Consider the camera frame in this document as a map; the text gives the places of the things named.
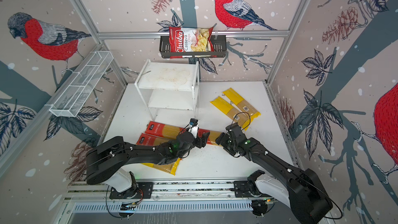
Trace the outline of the red spaghetti bag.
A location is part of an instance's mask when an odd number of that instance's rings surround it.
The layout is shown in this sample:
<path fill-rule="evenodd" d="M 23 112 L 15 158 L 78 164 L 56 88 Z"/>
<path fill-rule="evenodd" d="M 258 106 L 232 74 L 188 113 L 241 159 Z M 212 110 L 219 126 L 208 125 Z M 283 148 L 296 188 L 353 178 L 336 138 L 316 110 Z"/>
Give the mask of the red spaghetti bag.
<path fill-rule="evenodd" d="M 136 142 L 136 145 L 158 146 L 168 141 L 168 139 L 142 133 L 138 141 Z"/>
<path fill-rule="evenodd" d="M 151 121 L 147 125 L 145 134 L 174 140 L 182 130 L 181 127 Z"/>
<path fill-rule="evenodd" d="M 208 145 L 215 145 L 218 146 L 218 144 L 216 143 L 216 139 L 221 135 L 221 132 L 218 131 L 209 131 L 206 129 L 199 129 L 198 130 L 198 136 L 202 137 L 203 134 L 205 133 L 209 133 L 209 136 L 207 138 L 207 144 Z"/>

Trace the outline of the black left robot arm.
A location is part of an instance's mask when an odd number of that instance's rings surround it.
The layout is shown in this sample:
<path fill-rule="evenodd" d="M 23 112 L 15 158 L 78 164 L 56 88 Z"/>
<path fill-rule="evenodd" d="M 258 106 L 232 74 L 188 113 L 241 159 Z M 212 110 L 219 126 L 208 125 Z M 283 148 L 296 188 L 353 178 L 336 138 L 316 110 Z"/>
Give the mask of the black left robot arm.
<path fill-rule="evenodd" d="M 89 185 L 106 183 L 118 192 L 124 192 L 133 186 L 133 176 L 120 169 L 128 164 L 152 163 L 166 165 L 183 158 L 195 147 L 203 148 L 210 133 L 205 132 L 195 137 L 191 132 L 181 133 L 174 140 L 157 146 L 135 145 L 115 136 L 107 142 L 91 149 L 86 156 L 86 182 Z"/>

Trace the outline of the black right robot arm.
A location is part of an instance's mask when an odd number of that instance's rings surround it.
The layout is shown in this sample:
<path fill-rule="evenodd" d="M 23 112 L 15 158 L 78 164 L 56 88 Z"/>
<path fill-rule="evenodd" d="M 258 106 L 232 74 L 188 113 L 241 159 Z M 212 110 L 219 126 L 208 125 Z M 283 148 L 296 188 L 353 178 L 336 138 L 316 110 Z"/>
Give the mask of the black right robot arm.
<path fill-rule="evenodd" d="M 245 185 L 235 186 L 236 195 L 268 195 L 288 206 L 302 224 L 317 224 L 332 209 L 333 202 L 314 171 L 283 161 L 258 140 L 247 138 L 238 124 L 227 126 L 216 143 L 231 156 L 240 155 L 261 167 L 247 178 Z"/>

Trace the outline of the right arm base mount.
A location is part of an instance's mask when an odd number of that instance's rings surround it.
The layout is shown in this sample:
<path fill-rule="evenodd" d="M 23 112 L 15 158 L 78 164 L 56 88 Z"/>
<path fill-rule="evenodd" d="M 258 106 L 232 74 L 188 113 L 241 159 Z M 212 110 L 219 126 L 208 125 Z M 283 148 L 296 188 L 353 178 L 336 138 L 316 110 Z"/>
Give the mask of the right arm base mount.
<path fill-rule="evenodd" d="M 269 195 L 261 193 L 257 188 L 254 187 L 253 183 L 247 180 L 234 181 L 231 191 L 234 192 L 236 198 L 273 198 Z"/>

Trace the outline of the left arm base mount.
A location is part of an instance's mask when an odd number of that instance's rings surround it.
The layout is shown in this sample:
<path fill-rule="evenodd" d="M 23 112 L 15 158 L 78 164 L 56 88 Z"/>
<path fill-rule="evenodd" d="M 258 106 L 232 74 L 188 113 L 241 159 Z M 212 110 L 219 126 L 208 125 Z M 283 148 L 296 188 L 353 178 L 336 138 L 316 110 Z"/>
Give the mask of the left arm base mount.
<path fill-rule="evenodd" d="M 117 192 L 115 188 L 111 188 L 109 198 L 111 200 L 127 200 L 127 199 L 150 199 L 153 191 L 153 182 L 137 182 L 130 189 Z"/>

